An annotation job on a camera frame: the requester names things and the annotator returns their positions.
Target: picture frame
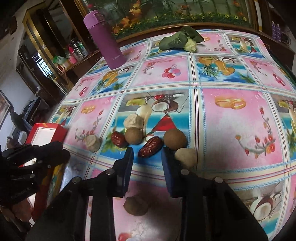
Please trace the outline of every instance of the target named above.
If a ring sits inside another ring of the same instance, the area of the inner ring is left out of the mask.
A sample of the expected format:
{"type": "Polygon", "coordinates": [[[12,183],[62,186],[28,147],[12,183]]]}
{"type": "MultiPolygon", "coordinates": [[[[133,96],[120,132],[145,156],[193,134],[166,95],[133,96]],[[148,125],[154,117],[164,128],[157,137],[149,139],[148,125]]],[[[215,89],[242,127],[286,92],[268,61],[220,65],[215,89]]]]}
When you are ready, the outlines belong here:
{"type": "Polygon", "coordinates": [[[11,107],[11,102],[7,99],[3,91],[0,90],[0,129],[11,107]]]}

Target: red box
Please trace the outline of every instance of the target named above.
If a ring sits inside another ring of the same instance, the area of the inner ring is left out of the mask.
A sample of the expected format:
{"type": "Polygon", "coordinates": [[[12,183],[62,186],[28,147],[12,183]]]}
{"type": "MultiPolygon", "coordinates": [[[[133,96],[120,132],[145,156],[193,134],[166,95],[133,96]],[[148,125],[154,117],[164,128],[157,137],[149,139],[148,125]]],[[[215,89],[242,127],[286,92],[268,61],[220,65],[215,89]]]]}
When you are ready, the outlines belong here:
{"type": "MultiPolygon", "coordinates": [[[[26,143],[38,145],[39,142],[40,145],[45,145],[54,141],[63,142],[67,131],[68,130],[60,124],[37,123],[33,126],[26,143]]],[[[35,195],[34,209],[32,212],[32,218],[34,221],[39,219],[43,211],[46,209],[47,193],[52,180],[53,171],[54,167],[48,170],[47,176],[42,180],[39,192],[35,195]]]]}

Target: green leafy vegetable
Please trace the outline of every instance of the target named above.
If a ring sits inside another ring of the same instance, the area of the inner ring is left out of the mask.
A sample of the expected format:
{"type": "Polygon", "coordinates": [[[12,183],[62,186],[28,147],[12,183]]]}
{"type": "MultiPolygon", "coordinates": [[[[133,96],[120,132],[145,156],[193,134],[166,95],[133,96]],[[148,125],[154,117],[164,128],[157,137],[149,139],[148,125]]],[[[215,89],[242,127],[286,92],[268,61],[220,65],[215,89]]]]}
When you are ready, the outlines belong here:
{"type": "Polygon", "coordinates": [[[195,36],[194,38],[193,38],[193,40],[196,42],[196,43],[201,43],[201,42],[204,42],[204,38],[203,38],[203,36],[201,36],[198,32],[196,32],[198,35],[197,36],[195,36]]]}
{"type": "Polygon", "coordinates": [[[194,28],[190,26],[182,27],[180,32],[186,34],[187,37],[192,38],[196,43],[204,41],[204,38],[194,28]]]}
{"type": "Polygon", "coordinates": [[[180,29],[180,32],[184,33],[187,35],[187,37],[190,37],[190,38],[194,38],[198,33],[197,31],[190,27],[190,26],[184,26],[180,29]]]}
{"type": "Polygon", "coordinates": [[[163,38],[158,48],[160,50],[168,50],[170,48],[183,48],[187,43],[187,36],[182,32],[177,32],[172,36],[163,38]]]}
{"type": "Polygon", "coordinates": [[[196,42],[189,37],[187,37],[187,39],[188,39],[188,41],[185,44],[185,46],[183,47],[183,49],[187,52],[196,53],[196,51],[197,51],[196,42]]]}

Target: purple bottle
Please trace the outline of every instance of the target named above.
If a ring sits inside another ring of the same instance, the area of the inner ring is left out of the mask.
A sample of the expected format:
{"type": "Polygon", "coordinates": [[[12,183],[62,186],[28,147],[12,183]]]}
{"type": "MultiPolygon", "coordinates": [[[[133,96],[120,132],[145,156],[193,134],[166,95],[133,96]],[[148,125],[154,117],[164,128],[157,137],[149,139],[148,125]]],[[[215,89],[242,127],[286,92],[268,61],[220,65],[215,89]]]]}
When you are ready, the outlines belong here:
{"type": "Polygon", "coordinates": [[[89,30],[95,44],[105,58],[110,69],[116,69],[126,62],[115,38],[111,33],[110,25],[98,10],[90,12],[84,17],[85,26],[89,30]]]}

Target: brown round fruit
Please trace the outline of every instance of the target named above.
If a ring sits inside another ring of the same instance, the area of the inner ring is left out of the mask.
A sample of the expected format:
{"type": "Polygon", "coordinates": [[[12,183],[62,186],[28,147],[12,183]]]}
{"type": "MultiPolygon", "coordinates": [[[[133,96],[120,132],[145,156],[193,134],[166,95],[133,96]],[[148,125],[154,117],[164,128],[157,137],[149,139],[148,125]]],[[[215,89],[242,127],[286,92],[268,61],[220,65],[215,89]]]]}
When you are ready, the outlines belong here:
{"type": "Polygon", "coordinates": [[[187,138],[183,132],[178,129],[170,129],[165,132],[163,142],[171,150],[178,150],[186,147],[187,138]]]}
{"type": "Polygon", "coordinates": [[[148,211],[149,205],[141,197],[135,195],[127,197],[123,207],[131,215],[143,216],[148,211]]]}
{"type": "Polygon", "coordinates": [[[124,136],[128,144],[131,145],[138,145],[143,139],[142,131],[135,127],[128,128],[124,136]]]}

